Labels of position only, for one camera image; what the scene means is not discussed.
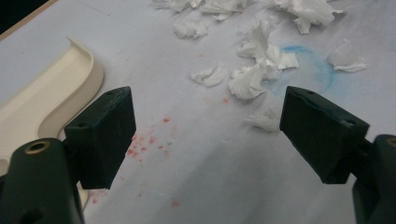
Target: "cream plastic object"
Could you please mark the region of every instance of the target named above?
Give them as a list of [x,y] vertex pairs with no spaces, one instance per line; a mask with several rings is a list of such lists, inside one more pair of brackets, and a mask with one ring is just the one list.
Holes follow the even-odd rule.
[[[70,48],[32,83],[0,107],[0,175],[23,144],[57,137],[62,127],[98,92],[104,69],[73,39]],[[88,191],[79,190],[81,203]]]

